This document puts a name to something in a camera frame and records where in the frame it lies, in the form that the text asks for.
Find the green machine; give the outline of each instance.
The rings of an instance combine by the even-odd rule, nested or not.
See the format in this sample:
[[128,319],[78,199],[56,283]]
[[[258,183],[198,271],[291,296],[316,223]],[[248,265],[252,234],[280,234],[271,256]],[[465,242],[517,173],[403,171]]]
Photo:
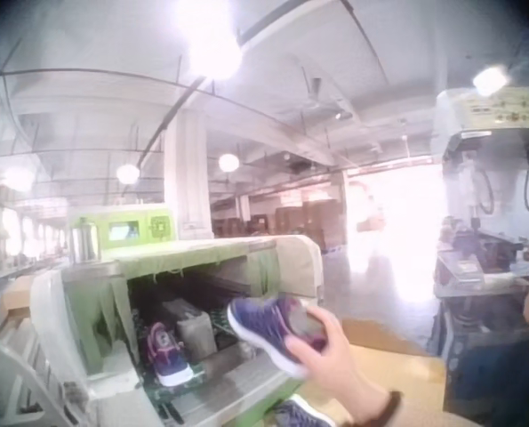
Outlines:
[[[311,240],[178,241],[166,205],[86,208],[69,213],[68,225],[71,251],[90,245],[96,256],[75,257],[37,281],[35,327],[50,365],[92,397],[103,425],[124,414],[139,415],[142,425],[252,427],[298,387],[265,354],[238,342],[222,314],[241,295],[285,292],[316,302],[323,274]],[[153,318],[175,298],[208,314],[217,351],[191,359],[195,378],[169,389],[156,383],[142,347]]]
[[159,244],[174,240],[172,215],[165,204],[96,206],[68,214],[71,252],[94,247],[96,258],[111,249]]

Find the shoe machine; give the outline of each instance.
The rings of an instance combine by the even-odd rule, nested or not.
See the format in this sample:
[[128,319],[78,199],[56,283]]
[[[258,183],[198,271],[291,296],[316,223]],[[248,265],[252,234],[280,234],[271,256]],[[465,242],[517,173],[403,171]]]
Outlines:
[[482,420],[501,367],[529,342],[529,88],[437,97],[432,152],[450,216],[437,249],[430,348],[447,366],[445,410]]
[[[37,272],[28,313],[0,318],[0,425],[252,426],[293,393],[299,384],[239,342],[224,309],[277,292],[316,303],[318,246],[303,236],[174,241],[168,212],[69,214],[72,262]],[[192,380],[156,379],[145,346],[156,322],[172,327]]]

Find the fingers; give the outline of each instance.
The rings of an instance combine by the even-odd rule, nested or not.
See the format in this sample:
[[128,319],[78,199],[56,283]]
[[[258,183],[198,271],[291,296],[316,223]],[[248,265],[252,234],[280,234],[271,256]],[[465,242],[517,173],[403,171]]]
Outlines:
[[317,318],[324,324],[328,340],[330,340],[330,338],[334,337],[335,335],[340,335],[342,333],[341,323],[330,311],[327,311],[315,305],[309,305],[308,307],[306,307],[306,310],[309,314],[311,314],[313,317]]
[[297,336],[286,336],[285,347],[307,368],[316,366],[321,359],[321,355],[316,350]]

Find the ceiling fan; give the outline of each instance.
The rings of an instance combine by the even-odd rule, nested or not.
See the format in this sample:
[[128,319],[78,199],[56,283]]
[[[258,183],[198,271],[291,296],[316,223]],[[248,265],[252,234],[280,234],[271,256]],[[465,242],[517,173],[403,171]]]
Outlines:
[[285,114],[293,113],[294,111],[312,111],[318,109],[327,109],[334,114],[341,113],[341,108],[333,100],[322,101],[320,94],[322,90],[323,79],[321,77],[312,77],[310,81],[306,79],[306,86],[308,87],[308,98],[301,104],[296,104],[294,107],[278,111],[277,114],[283,116]]

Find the purple sneaker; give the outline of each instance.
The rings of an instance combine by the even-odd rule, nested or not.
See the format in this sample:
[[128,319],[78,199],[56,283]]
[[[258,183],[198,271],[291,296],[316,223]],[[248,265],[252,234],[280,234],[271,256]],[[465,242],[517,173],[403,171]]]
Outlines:
[[163,323],[157,322],[149,330],[148,356],[159,382],[165,387],[186,383],[194,376],[181,354],[179,344],[167,332]]
[[274,408],[278,427],[335,427],[335,422],[294,394]]
[[327,344],[323,325],[310,319],[296,298],[236,298],[227,314],[240,339],[265,350],[277,367],[294,378],[305,378],[308,371],[285,348],[285,337],[297,335],[317,351]]

